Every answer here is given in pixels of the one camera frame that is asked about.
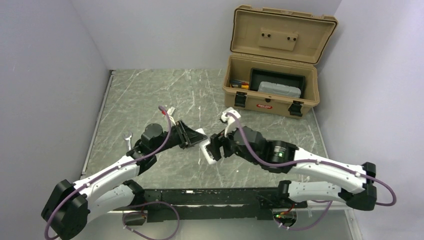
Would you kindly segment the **white remote control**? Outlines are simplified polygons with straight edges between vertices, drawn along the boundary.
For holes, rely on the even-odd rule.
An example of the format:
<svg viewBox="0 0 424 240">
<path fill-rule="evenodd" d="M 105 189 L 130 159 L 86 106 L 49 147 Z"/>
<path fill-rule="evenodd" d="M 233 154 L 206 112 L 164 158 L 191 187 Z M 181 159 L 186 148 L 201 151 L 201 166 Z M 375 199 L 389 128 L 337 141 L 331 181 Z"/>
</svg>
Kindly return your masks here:
<svg viewBox="0 0 424 240">
<path fill-rule="evenodd" d="M 207 136 L 206 139 L 202 140 L 198 146 L 200 151 L 202 152 L 205 160 L 207 161 L 207 163 L 209 165 L 214 165 L 216 164 L 218 161 L 214 159 L 212 153 L 207 149 L 207 147 L 211 144 L 211 140 L 210 138 Z"/>
</svg>

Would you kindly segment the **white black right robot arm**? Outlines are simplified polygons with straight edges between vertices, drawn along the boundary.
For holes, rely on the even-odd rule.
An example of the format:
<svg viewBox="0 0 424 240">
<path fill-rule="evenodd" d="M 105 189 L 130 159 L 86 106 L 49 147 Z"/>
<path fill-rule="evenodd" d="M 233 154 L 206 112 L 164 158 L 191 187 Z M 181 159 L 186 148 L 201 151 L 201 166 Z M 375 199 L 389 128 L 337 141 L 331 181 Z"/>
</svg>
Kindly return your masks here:
<svg viewBox="0 0 424 240">
<path fill-rule="evenodd" d="M 270 173 L 318 179 L 280 183 L 275 200 L 282 208 L 304 201 L 335 201 L 355 210 L 372 211 L 377 203 L 377 189 L 371 180 L 376 176 L 376 166 L 371 162 L 362 165 L 337 162 L 289 142 L 267 140 L 247 126 L 230 133 L 213 134 L 202 151 L 209 164 L 236 155 Z"/>
</svg>

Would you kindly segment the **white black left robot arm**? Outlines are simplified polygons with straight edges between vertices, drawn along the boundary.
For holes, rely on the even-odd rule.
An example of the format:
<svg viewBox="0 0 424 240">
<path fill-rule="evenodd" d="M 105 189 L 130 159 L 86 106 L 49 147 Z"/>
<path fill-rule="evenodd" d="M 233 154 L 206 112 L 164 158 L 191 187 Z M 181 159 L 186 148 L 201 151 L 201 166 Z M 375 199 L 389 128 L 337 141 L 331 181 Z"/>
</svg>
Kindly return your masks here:
<svg viewBox="0 0 424 240">
<path fill-rule="evenodd" d="M 118 161 L 87 178 L 59 182 L 53 189 L 41 216 L 62 240 L 77 236 L 95 218 L 128 207 L 139 209 L 151 199 L 133 179 L 149 170 L 156 154 L 173 147 L 186 149 L 210 144 L 203 129 L 193 130 L 182 120 L 164 131 L 158 123 L 149 124 L 134 147 Z"/>
</svg>

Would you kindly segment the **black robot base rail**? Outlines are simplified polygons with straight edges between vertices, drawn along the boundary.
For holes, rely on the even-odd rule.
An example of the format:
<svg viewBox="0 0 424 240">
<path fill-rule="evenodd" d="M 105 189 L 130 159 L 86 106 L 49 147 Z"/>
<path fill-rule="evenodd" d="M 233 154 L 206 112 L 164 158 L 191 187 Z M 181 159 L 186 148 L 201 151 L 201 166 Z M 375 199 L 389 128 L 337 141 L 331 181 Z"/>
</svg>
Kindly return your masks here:
<svg viewBox="0 0 424 240">
<path fill-rule="evenodd" d="M 143 189 L 131 205 L 146 203 L 147 222 L 170 220 L 244 219 L 271 220 L 272 213 L 305 209 L 306 201 L 295 203 L 278 187 Z"/>
</svg>

